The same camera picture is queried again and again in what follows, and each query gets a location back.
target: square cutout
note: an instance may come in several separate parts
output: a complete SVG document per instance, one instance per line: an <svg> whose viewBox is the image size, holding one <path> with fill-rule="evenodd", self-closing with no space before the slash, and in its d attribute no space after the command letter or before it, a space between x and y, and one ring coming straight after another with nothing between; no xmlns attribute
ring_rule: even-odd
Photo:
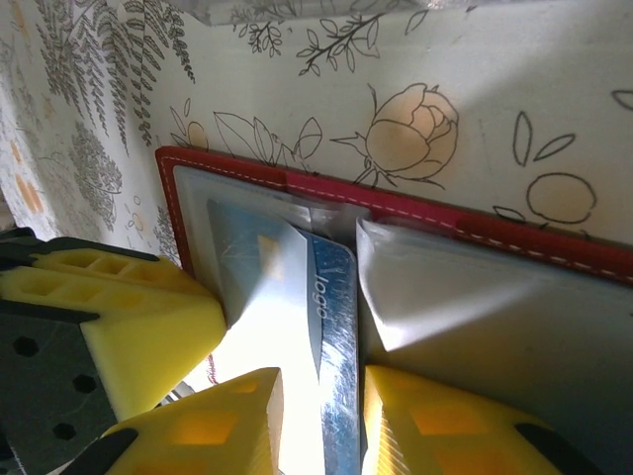
<svg viewBox="0 0 633 475"><path fill-rule="evenodd" d="M28 282L23 282L20 285L20 290L25 294L46 296L61 287L63 283L62 279L40 275Z"/></svg>
<svg viewBox="0 0 633 475"><path fill-rule="evenodd" d="M102 257L90 266L90 270L103 274L117 275L128 265L128 261L116 257Z"/></svg>
<svg viewBox="0 0 633 475"><path fill-rule="evenodd" d="M238 384L230 391L235 394L250 394L254 393L257 390L257 381L245 381L243 383Z"/></svg>
<svg viewBox="0 0 633 475"><path fill-rule="evenodd" d="M222 445L238 417L228 411L192 411L174 424L171 441L182 445Z"/></svg>
<svg viewBox="0 0 633 475"><path fill-rule="evenodd" d="M141 282L167 282L174 272L166 272L165 270L172 269L165 269L164 267L151 265L149 263L137 263L134 267L126 271L124 277Z"/></svg>
<svg viewBox="0 0 633 475"><path fill-rule="evenodd" d="M98 258L99 254L95 254L94 252L74 251L69 255L65 255L61 260L61 263L85 269Z"/></svg>
<svg viewBox="0 0 633 475"><path fill-rule="evenodd" d="M102 290L101 285L75 284L63 293L62 298L73 302L88 302Z"/></svg>

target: hole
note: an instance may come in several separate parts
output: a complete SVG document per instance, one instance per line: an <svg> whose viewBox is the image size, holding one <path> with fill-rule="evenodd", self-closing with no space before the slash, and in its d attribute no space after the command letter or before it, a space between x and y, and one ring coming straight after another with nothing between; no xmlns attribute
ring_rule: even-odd
<svg viewBox="0 0 633 475"><path fill-rule="evenodd" d="M21 285L21 290L25 294L44 296L52 293L52 291L59 287L62 283L63 281L58 279L42 278L40 276L29 282L24 282Z"/></svg>
<svg viewBox="0 0 633 475"><path fill-rule="evenodd" d="M26 336L20 336L13 342L13 349L20 356L26 356L30 358L31 356L35 356L40 351L40 347L36 343L36 341L32 338L28 338Z"/></svg>
<svg viewBox="0 0 633 475"><path fill-rule="evenodd" d="M52 433L55 434L55 437L60 438L62 440L71 440L73 437L77 435L77 431L75 427L70 424L61 423L52 428Z"/></svg>
<svg viewBox="0 0 633 475"><path fill-rule="evenodd" d="M80 374L72 380L72 385L75 387L75 391L78 393L89 394L97 389L97 382L95 378Z"/></svg>
<svg viewBox="0 0 633 475"><path fill-rule="evenodd" d="M236 388L231 391L236 394L249 394L254 393L257 389L257 381L246 381L245 383L240 384Z"/></svg>
<svg viewBox="0 0 633 475"><path fill-rule="evenodd" d="M74 302L88 302L95 295L101 292L102 289L103 287L98 285L74 285L63 294L63 298Z"/></svg>
<svg viewBox="0 0 633 475"><path fill-rule="evenodd" d="M85 269L98 258L99 255L90 252L74 252L70 255L65 256L62 260L62 263L66 265L71 265L73 267L82 267Z"/></svg>
<svg viewBox="0 0 633 475"><path fill-rule="evenodd" d="M179 445L222 445L237 420L225 411L191 411L177 420L170 438Z"/></svg>
<svg viewBox="0 0 633 475"><path fill-rule="evenodd" d="M135 292L112 292L108 295L108 304L120 309L131 309L142 302L142 294Z"/></svg>
<svg viewBox="0 0 633 475"><path fill-rule="evenodd" d="M101 272L104 274L116 275L120 273L127 265L128 262L126 260L117 259L115 257L103 257L95 262L92 266L90 266L90 270L94 270L95 272Z"/></svg>
<svg viewBox="0 0 633 475"><path fill-rule="evenodd" d="M151 264L137 264L125 277L143 282L165 282L174 274L173 269L153 266Z"/></svg>

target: fabric surface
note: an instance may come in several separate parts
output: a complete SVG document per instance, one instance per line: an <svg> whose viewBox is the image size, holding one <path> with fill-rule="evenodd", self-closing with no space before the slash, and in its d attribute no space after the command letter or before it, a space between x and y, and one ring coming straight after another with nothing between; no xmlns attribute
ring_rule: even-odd
<svg viewBox="0 0 633 475"><path fill-rule="evenodd" d="M0 182L42 239L177 259L172 143L633 242L626 0L267 23L252 0L235 28L121 4L0 4Z"/></svg>

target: card holder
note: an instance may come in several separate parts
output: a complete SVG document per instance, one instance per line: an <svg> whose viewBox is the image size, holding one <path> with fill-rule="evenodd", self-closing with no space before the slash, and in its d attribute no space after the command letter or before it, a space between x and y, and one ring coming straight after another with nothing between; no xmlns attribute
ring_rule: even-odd
<svg viewBox="0 0 633 475"><path fill-rule="evenodd" d="M376 221L392 218L414 221L455 240L473 242L633 286L633 251L622 245L539 230L482 213L336 179L272 168L218 153L164 146L156 151L156 160L182 265L188 272L193 272L193 268L174 179L174 167L178 165L211 171L271 190L359 206L369 210Z"/></svg>
<svg viewBox="0 0 633 475"><path fill-rule="evenodd" d="M531 412L609 473L633 466L627 247L215 153L156 158L186 270L178 165L369 210L357 229L364 362Z"/></svg>
<svg viewBox="0 0 633 475"><path fill-rule="evenodd" d="M391 225L357 232L372 363L520 408L598 465L617 453L633 466L629 289Z"/></svg>

